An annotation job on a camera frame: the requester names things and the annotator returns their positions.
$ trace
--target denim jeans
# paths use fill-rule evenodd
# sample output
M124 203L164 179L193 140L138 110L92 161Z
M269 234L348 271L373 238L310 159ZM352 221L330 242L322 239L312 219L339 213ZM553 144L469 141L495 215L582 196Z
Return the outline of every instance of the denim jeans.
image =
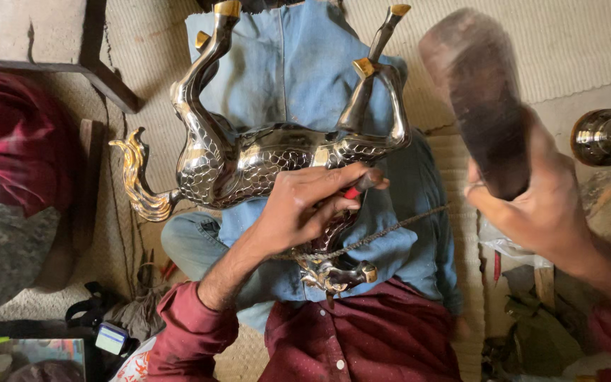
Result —
M198 30L210 34L213 17L191 15L186 24L194 60L198 56L194 36ZM224 115L235 127L289 121L333 131L357 80L350 62L369 52L340 10L326 1L307 1L256 15L243 13L232 38L231 50L220 59L219 72L200 98L207 109ZM379 61L394 65L406 78L401 58L381 57ZM362 131L386 135L391 125L388 94L375 80ZM369 190L358 220L340 239L342 245L447 202L421 133L415 132L409 147L378 161L377 166L386 172L390 187ZM265 204L264 198L252 199L226 209L222 223L206 213L177 215L166 224L162 245L190 279L199 280L258 218ZM369 291L395 275L426 298L442 302L453 314L460 313L462 296L456 287L454 243L446 211L394 230L348 256L369 260L379 272L377 282L358 285L343 297ZM295 262L269 260L242 289L238 317L262 331L273 301L324 299L323 291L300 281Z

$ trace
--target rope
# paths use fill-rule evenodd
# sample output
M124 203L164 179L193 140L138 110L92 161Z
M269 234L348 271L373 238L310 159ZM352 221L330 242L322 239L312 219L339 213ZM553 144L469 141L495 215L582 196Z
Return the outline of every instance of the rope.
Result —
M272 256L272 258L274 259L278 259L278 260L327 260L327 259L331 259L334 257L339 257L341 255L343 255L344 253L351 251L352 249L358 248L361 245L364 244L369 244L372 240L378 239L381 236L384 236L385 234L392 232L398 228L404 227L407 224L411 224L414 221L417 221L419 219L425 218L426 216L432 215L433 213L437 213L440 211L444 211L447 208L449 208L449 204L445 204L443 206L440 207L436 207L434 209L431 209L427 212L424 213L420 213L418 215L414 215L409 219L404 219L403 221L400 221L396 224L393 224L392 226L378 231L377 233L373 234L373 235L369 235L368 237L361 239L355 243L352 243L351 245L349 245L348 247L345 247L343 249L339 249L338 251L334 251L328 254L288 254L288 255L284 255L284 254L279 254L279 255L275 255Z

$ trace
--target right hand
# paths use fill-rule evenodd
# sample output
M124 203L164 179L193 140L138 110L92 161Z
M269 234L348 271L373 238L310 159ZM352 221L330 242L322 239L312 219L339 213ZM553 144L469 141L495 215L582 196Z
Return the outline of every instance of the right hand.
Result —
M341 169L309 167L280 172L266 207L244 239L264 258L316 239L336 213L360 208L358 200L346 199L339 191L351 187L369 170L356 162ZM388 184L384 179L375 188L384 189Z
M469 164L468 202L504 235L559 267L571 266L569 253L581 253L592 234L579 198L572 159L559 153L551 134L527 109L530 187L508 202L489 194L475 161Z

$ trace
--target metal horse figurine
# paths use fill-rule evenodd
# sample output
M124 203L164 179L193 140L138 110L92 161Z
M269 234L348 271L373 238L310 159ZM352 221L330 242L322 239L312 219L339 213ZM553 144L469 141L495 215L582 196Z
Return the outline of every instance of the metal horse figurine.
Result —
M409 145L412 135L407 126L399 73L393 66L378 64L395 25L409 9L409 5L389 7L369 56L353 61L360 80L335 126L336 131L321 133L293 123L276 122L251 133L237 134L225 117L207 111L199 100L202 89L218 71L219 58L229 51L233 27L240 20L239 1L216 4L213 34L198 33L196 48L200 56L170 90L176 115L187 129L187 141L176 168L179 187L159 194L150 191L145 180L148 147L140 140L144 128L131 132L124 140L110 142L124 151L123 181L133 208L150 221L167 219L183 198L209 209L225 209L270 195L280 171L312 166L335 169L358 161L373 164ZM374 77L385 85L392 103L392 128L385 137L360 134ZM356 218L356 212L343 212L332 220L323 236L292 249L293 254L331 252L341 231ZM337 258L306 260L306 257L295 256L302 267L302 280L326 291L328 299L359 283L376 280L376 267L367 261L345 270L338 268Z

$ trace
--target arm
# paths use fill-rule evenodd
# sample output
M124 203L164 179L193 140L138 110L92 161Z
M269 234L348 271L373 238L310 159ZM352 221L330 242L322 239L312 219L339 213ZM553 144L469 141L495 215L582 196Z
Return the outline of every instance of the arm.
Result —
M511 240L589 283L611 305L611 244L589 230L572 159L557 151L553 137L536 115L530 110L527 114L529 189L511 202L497 199L480 182L477 167L471 161L471 185L464 194Z
M213 356L238 334L235 300L254 270L273 254L315 239L357 200L338 193L369 169L362 163L282 172L256 222L199 283L176 285L157 311L166 328L150 352L149 380L213 381ZM384 181L378 188L387 187Z

